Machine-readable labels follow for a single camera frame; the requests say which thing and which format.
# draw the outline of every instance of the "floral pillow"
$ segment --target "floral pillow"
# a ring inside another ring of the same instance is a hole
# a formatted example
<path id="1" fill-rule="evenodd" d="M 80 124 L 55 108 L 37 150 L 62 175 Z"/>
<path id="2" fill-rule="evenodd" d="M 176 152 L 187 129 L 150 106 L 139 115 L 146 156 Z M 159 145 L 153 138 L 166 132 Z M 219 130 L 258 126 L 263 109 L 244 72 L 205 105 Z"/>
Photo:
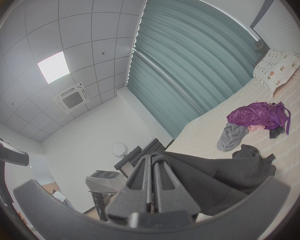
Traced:
<path id="1" fill-rule="evenodd" d="M 300 66 L 300 57 L 294 52 L 268 50 L 256 65 L 253 76 L 269 91 L 271 98 L 279 86 L 285 84 Z"/>

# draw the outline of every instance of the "window light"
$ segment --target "window light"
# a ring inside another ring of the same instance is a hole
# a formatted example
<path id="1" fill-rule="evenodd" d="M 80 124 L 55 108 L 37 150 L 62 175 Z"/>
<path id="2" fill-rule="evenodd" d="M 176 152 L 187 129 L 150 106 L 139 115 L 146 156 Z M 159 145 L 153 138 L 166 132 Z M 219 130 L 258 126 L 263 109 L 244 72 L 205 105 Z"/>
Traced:
<path id="1" fill-rule="evenodd" d="M 70 73 L 63 51 L 44 59 L 38 66 L 48 84 Z"/>

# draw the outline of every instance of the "teal curtain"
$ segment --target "teal curtain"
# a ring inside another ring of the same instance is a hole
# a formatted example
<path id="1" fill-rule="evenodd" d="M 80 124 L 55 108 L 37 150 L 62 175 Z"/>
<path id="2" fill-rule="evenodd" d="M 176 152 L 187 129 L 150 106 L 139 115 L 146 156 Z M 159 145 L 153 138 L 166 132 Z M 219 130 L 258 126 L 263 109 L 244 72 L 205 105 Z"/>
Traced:
<path id="1" fill-rule="evenodd" d="M 199 0 L 148 0 L 127 87 L 176 138 L 252 79 L 255 39 Z"/>

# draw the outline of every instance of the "white shirt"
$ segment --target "white shirt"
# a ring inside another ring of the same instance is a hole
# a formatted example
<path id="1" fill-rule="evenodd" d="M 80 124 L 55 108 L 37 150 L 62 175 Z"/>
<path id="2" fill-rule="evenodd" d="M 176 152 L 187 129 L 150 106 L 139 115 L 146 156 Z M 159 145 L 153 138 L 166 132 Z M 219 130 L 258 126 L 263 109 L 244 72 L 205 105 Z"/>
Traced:
<path id="1" fill-rule="evenodd" d="M 66 199 L 66 197 L 58 191 L 54 192 L 53 196 L 56 199 L 59 199 L 61 202 L 63 202 Z"/>

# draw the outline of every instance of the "purple garment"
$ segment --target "purple garment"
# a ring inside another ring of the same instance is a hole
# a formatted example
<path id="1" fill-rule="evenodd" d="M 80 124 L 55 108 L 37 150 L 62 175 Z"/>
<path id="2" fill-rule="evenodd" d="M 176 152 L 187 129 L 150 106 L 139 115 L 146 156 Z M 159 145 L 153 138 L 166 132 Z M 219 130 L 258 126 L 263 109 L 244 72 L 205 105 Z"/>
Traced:
<path id="1" fill-rule="evenodd" d="M 290 127 L 290 111 L 289 117 L 285 114 L 287 110 L 282 102 L 277 105 L 275 103 L 268 104 L 266 102 L 255 102 L 248 106 L 242 106 L 232 111 L 228 116 L 228 122 L 238 126 L 265 126 L 265 129 L 276 129 L 277 127 L 285 127 L 287 122 L 286 133 L 289 134 Z"/>

